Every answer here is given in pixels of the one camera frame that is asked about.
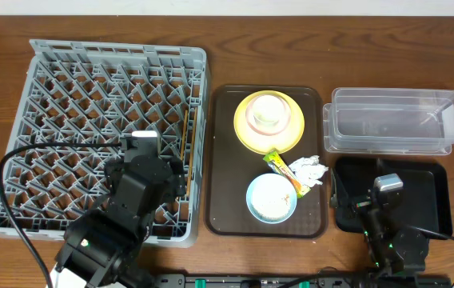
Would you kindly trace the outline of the green snack wrapper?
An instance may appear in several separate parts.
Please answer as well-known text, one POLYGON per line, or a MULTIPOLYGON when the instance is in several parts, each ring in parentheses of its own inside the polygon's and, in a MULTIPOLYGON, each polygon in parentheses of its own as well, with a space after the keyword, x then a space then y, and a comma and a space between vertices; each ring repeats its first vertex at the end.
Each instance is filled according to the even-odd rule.
POLYGON ((291 169, 286 165, 281 156, 275 151, 267 153, 263 160, 268 164, 268 166, 277 174, 287 178, 293 185, 298 198, 304 197, 311 188, 303 184, 297 176, 291 171, 291 169))

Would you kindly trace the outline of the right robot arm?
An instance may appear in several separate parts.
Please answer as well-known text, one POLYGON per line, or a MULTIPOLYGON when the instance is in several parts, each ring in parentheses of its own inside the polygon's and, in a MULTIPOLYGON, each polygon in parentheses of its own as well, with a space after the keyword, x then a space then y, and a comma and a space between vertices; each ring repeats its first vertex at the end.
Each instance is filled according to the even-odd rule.
POLYGON ((368 252, 376 265, 374 276, 409 276, 425 271, 428 239, 394 219, 390 211, 401 203, 404 183, 397 174, 375 178, 363 194, 351 196, 335 170, 331 171, 332 207, 340 209, 361 226, 368 252))

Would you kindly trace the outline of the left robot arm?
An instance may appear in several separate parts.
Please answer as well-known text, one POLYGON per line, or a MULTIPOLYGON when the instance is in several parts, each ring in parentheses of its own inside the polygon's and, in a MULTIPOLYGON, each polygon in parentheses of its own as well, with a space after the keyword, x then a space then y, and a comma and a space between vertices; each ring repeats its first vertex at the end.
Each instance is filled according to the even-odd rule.
POLYGON ((93 208, 73 221, 56 256, 53 284, 66 276, 79 287, 152 287, 154 277, 137 264, 157 208, 186 193, 182 161, 138 155, 105 167, 110 195, 104 210, 93 208))

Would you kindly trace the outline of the wooden chopstick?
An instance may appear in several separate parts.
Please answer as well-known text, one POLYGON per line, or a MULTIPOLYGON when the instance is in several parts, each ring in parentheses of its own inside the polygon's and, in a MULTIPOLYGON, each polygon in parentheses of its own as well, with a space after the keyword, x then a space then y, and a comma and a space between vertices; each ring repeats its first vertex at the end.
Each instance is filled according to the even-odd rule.
POLYGON ((181 148, 180 148, 180 159, 184 161, 184 153, 185 153, 185 147, 186 147, 186 135, 187 135, 187 129, 188 129, 188 120, 189 116, 189 111, 186 110, 184 114, 184 119, 183 119, 183 129, 182 129, 182 134, 181 134, 181 148))
POLYGON ((198 115, 198 107, 194 110, 193 116, 193 129, 192 129, 192 141, 190 147, 190 155, 189 155, 189 171, 188 171, 188 179, 186 185, 186 197, 189 197, 190 190, 191 190, 191 178, 193 174, 193 157, 194 157, 194 145, 195 145, 195 134, 196 134, 196 127, 197 127, 197 115, 198 115))

